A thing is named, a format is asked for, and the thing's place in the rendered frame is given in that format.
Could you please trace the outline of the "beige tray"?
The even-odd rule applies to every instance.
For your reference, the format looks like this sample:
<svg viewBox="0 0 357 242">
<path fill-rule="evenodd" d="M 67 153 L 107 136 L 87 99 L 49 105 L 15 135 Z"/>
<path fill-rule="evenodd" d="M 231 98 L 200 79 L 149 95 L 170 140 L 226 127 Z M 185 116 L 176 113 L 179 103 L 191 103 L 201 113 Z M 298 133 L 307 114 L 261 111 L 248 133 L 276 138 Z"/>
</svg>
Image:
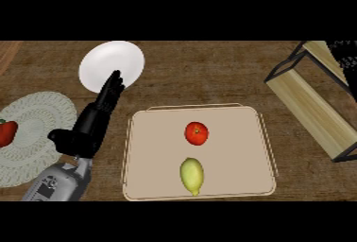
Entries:
<svg viewBox="0 0 357 242">
<path fill-rule="evenodd" d="M 185 137 L 201 122 L 210 131 L 201 146 Z M 261 115 L 248 106 L 141 111 L 130 120 L 123 193 L 130 200 L 192 199 L 180 165 L 195 158 L 204 167 L 198 197 L 267 196 L 275 192 Z"/>
</svg>

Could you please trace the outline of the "yellow-green lemon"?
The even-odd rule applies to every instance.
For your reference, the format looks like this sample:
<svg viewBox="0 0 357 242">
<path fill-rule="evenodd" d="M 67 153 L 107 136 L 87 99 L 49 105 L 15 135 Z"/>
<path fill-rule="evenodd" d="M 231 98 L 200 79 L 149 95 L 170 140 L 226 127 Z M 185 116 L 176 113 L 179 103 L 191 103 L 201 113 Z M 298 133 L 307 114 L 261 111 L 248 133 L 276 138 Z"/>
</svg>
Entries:
<svg viewBox="0 0 357 242">
<path fill-rule="evenodd" d="M 204 183 L 204 168 L 195 158 L 188 158 L 180 165 L 180 178 L 186 189 L 197 196 Z"/>
</svg>

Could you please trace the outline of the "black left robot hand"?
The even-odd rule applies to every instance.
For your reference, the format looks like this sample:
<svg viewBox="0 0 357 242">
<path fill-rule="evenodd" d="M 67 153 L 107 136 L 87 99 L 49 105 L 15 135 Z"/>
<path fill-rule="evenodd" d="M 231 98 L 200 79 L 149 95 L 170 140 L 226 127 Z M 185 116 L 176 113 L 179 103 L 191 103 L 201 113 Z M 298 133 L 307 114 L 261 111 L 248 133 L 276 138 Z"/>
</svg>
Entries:
<svg viewBox="0 0 357 242">
<path fill-rule="evenodd" d="M 82 158 L 92 158 L 101 148 L 115 110 L 117 101 L 124 91 L 121 73 L 114 70 L 98 98 L 86 106 L 73 130 L 55 129 L 48 138 L 53 141 L 56 150 Z"/>
</svg>

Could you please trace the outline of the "pale woven round placemat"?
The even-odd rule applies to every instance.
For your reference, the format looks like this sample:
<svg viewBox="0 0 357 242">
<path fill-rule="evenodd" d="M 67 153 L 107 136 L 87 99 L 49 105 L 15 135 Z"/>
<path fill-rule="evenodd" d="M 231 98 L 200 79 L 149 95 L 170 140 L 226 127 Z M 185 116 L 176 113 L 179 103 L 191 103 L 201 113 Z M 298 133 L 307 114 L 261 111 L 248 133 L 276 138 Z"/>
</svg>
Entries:
<svg viewBox="0 0 357 242">
<path fill-rule="evenodd" d="M 77 109 L 64 94 L 37 92 L 0 111 L 0 118 L 18 124 L 14 142 L 0 148 L 0 187 L 15 187 L 61 159 L 48 134 L 55 129 L 73 129 Z"/>
</svg>

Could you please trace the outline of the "red tomato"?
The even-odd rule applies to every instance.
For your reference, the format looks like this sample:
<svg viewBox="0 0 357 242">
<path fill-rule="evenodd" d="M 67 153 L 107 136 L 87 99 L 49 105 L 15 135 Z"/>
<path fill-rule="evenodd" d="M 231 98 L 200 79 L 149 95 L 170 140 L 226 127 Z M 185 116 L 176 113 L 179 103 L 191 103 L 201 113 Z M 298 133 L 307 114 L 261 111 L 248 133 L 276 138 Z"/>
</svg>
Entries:
<svg viewBox="0 0 357 242">
<path fill-rule="evenodd" d="M 210 131 L 207 126 L 201 122 L 191 122 L 186 126 L 185 137 L 189 143 L 195 146 L 201 146 L 210 136 Z"/>
</svg>

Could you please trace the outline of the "wooden tiered shelf black frame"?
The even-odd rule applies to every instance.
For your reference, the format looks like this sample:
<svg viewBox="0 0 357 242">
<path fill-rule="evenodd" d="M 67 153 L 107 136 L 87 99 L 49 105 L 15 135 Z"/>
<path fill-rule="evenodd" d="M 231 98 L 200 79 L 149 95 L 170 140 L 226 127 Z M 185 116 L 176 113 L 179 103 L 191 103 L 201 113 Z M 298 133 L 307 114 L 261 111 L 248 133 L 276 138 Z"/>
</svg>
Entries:
<svg viewBox="0 0 357 242">
<path fill-rule="evenodd" d="M 272 69 L 264 84 L 276 93 L 303 127 L 315 137 L 334 163 L 357 161 L 357 129 L 319 95 L 295 66 L 307 57 L 325 74 L 351 94 L 344 70 L 325 41 L 301 41 L 288 58 Z"/>
</svg>

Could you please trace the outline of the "white round plate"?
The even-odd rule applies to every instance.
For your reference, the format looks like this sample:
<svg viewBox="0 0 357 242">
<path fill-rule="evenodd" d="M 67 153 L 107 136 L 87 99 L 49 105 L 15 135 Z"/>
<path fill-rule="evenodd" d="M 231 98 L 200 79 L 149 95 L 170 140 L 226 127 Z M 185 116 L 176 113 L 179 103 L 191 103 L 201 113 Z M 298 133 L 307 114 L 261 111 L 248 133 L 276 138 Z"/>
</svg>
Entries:
<svg viewBox="0 0 357 242">
<path fill-rule="evenodd" d="M 120 72 L 124 86 L 129 87 L 141 77 L 143 66 L 141 48 L 130 42 L 111 41 L 99 44 L 84 56 L 79 78 L 84 87 L 99 93 L 114 71 Z"/>
</svg>

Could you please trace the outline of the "red bell pepper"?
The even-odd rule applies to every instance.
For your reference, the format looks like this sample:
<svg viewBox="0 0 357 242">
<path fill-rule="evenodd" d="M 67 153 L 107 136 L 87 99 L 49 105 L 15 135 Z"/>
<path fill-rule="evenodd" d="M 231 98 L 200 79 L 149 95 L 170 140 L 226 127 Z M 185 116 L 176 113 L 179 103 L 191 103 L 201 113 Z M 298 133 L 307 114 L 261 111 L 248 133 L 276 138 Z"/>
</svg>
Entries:
<svg viewBox="0 0 357 242">
<path fill-rule="evenodd" d="M 12 143 L 17 130 L 17 122 L 0 119 L 0 147 L 6 147 Z"/>
</svg>

